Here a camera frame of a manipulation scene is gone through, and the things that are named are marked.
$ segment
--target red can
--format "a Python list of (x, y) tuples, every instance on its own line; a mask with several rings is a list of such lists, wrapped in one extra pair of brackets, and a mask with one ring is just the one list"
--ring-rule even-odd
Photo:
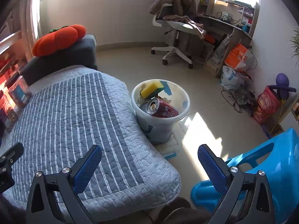
[(153, 98), (147, 104), (147, 113), (160, 118), (171, 118), (178, 115), (178, 111), (165, 101)]

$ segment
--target green plant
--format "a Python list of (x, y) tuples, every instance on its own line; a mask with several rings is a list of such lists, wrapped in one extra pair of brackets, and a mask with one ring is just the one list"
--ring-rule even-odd
[(294, 30), (295, 35), (291, 37), (290, 41), (292, 43), (292, 48), (294, 49), (294, 55), (292, 58), (295, 56), (298, 58), (296, 62), (296, 66), (299, 62), (299, 28)]

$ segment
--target blue gripper pad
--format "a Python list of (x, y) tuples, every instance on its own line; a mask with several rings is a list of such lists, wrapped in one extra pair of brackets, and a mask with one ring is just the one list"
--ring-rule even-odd
[(215, 190), (225, 195), (228, 191), (228, 166), (221, 158), (216, 157), (206, 144), (203, 144), (198, 148), (197, 155), (198, 160), (209, 176)]
[[(72, 177), (74, 194), (77, 195), (85, 190), (101, 159), (101, 148), (98, 145), (93, 145), (83, 158), (80, 158), (75, 162), (72, 167), (72, 171), (73, 168), (75, 170), (75, 176)], [(81, 163), (81, 167), (78, 168), (78, 170), (76, 170), (77, 163)]]

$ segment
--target orange cushion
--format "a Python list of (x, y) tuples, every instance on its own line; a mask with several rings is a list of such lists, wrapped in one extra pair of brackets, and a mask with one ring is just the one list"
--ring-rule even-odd
[(55, 53), (58, 50), (66, 49), (77, 40), (82, 39), (86, 29), (82, 25), (72, 25), (41, 37), (34, 45), (32, 54), (34, 56), (45, 56)]

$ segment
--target bed cover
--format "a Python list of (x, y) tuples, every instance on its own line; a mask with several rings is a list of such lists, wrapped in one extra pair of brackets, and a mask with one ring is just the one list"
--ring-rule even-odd
[[(6, 191), (26, 207), (34, 174), (72, 166), (97, 144), (102, 160), (80, 199), (95, 221), (171, 202), (180, 192), (178, 172), (139, 128), (126, 85), (107, 74), (71, 66), (36, 83), (30, 103), (10, 133), (3, 154), (21, 142), (23, 156), (13, 165), (15, 185)], [(60, 209), (67, 210), (58, 195)]]

